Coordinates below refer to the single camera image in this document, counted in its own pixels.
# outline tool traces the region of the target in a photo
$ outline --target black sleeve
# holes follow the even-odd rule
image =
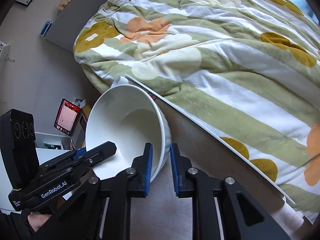
[[[21,214],[11,212],[10,215],[0,211],[0,239],[1,240],[28,240],[35,233],[28,222],[29,210]]]

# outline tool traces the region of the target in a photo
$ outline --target metal screw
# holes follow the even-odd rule
[[[198,170],[196,169],[196,168],[189,168],[188,169],[188,172],[190,173],[190,174],[196,174],[196,173],[198,173]]]
[[[127,168],[127,169],[125,170],[125,172],[128,173],[128,174],[134,174],[134,173],[136,173],[136,169],[130,167],[130,168]]]
[[[235,179],[234,179],[234,178],[232,178],[232,177],[227,177],[227,178],[225,179],[225,181],[226,181],[226,183],[228,183],[228,184],[232,185],[232,184],[234,184]]]
[[[90,184],[96,184],[99,179],[97,177],[91,177],[90,179],[88,179],[88,181]]]

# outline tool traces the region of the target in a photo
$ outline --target floral blanket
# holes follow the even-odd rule
[[[74,44],[103,93],[129,74],[320,212],[320,30],[288,0],[108,0]]]

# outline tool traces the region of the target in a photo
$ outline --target camera lens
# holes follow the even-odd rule
[[[22,123],[22,133],[23,133],[23,136],[26,139],[29,137],[29,127],[28,127],[28,124],[26,122]]]
[[[20,130],[20,125],[16,122],[14,125],[14,134],[16,137],[19,139],[21,136],[21,130]]]
[[[34,133],[35,133],[35,131],[33,130],[33,125],[30,124],[30,134],[31,134],[31,135],[34,135]]]

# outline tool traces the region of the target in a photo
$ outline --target wall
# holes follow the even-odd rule
[[[14,4],[0,26],[0,41],[11,44],[0,74],[0,115],[11,108],[32,113],[35,130],[62,134],[53,127],[62,98],[95,102],[98,91],[73,54],[39,36],[47,20],[57,17],[60,0],[33,0],[28,7]]]

